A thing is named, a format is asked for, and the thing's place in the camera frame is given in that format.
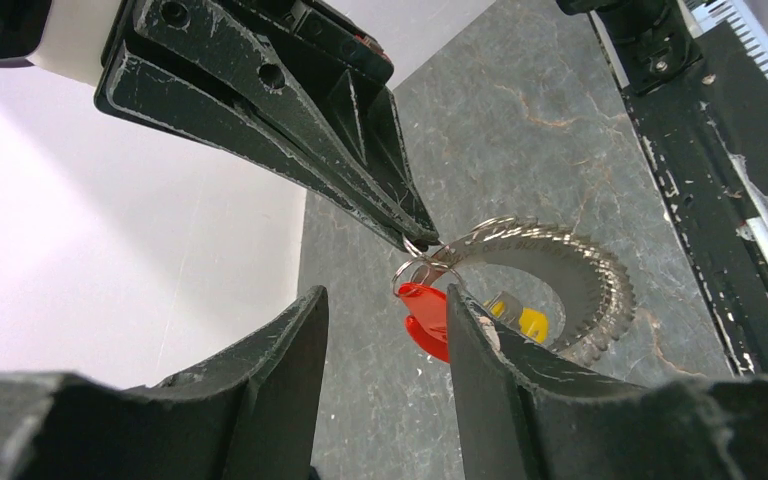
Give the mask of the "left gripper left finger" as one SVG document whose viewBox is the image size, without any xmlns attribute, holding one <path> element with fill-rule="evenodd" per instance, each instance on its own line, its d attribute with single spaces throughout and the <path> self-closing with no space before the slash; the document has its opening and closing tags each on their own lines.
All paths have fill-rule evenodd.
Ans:
<svg viewBox="0 0 768 480">
<path fill-rule="evenodd" d="M 155 386 L 0 373 L 0 479 L 312 479 L 328 327 L 315 286 Z"/>
</svg>

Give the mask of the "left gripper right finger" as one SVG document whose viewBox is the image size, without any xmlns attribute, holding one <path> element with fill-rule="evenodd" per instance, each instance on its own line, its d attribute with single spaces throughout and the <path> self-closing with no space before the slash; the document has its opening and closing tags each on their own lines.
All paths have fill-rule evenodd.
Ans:
<svg viewBox="0 0 768 480">
<path fill-rule="evenodd" d="M 644 387 L 570 362 L 447 291 L 469 479 L 768 479 L 768 375 Z"/>
</svg>

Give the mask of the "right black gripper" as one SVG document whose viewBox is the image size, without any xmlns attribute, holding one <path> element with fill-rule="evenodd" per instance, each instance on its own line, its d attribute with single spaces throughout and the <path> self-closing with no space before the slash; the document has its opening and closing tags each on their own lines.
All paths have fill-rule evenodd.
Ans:
<svg viewBox="0 0 768 480">
<path fill-rule="evenodd" d="M 101 63 L 100 111 L 246 159 L 398 248 L 440 243 L 393 63 L 326 2 L 124 1 Z"/>
</svg>

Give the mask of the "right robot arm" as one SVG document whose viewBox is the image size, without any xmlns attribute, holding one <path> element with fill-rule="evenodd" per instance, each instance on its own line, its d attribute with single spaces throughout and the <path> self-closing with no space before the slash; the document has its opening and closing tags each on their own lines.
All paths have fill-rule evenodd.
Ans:
<svg viewBox="0 0 768 480">
<path fill-rule="evenodd" d="M 438 231 L 380 44 L 322 1 L 0 1 L 0 68 L 92 86 L 110 116 L 226 151 L 391 245 Z"/>
</svg>

